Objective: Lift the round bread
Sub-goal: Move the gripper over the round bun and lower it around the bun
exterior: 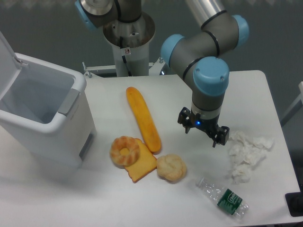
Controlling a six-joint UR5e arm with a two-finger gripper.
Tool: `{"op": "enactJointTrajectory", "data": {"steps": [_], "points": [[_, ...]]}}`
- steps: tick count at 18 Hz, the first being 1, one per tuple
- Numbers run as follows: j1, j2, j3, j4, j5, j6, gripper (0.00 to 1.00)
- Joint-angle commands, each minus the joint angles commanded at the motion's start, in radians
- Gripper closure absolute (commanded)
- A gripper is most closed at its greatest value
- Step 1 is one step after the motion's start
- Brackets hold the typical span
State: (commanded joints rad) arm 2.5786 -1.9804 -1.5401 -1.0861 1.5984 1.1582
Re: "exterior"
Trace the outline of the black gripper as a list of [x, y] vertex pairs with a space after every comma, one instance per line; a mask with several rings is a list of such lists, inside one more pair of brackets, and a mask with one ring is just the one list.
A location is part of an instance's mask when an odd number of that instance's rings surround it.
[[178, 115], [178, 123], [185, 128], [185, 134], [188, 134], [191, 128], [197, 128], [205, 132], [212, 140], [212, 147], [217, 144], [225, 145], [229, 139], [230, 128], [218, 125], [219, 115], [212, 119], [202, 119], [199, 114], [193, 114], [192, 111], [183, 107]]

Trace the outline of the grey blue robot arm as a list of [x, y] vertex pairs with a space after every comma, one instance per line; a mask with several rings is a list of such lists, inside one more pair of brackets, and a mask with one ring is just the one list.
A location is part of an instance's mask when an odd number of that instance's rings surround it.
[[[197, 128], [225, 145], [229, 128], [218, 119], [229, 84], [229, 67], [220, 55], [243, 45], [249, 37], [247, 21], [230, 15], [219, 0], [188, 0], [200, 33], [185, 38], [171, 35], [160, 56], [192, 90], [191, 108], [183, 108], [178, 123], [186, 131]], [[75, 7], [89, 29], [101, 27], [111, 44], [119, 77], [149, 73], [149, 43], [155, 34], [153, 19], [142, 11], [139, 0], [78, 0]]]

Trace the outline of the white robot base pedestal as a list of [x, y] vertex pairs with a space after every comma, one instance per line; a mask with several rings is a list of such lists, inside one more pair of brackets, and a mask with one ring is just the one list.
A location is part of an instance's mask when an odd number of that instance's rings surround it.
[[154, 63], [150, 62], [150, 42], [155, 35], [155, 23], [145, 12], [134, 22], [114, 20], [103, 26], [106, 41], [112, 47], [114, 65], [86, 67], [85, 74], [117, 77], [154, 75]]

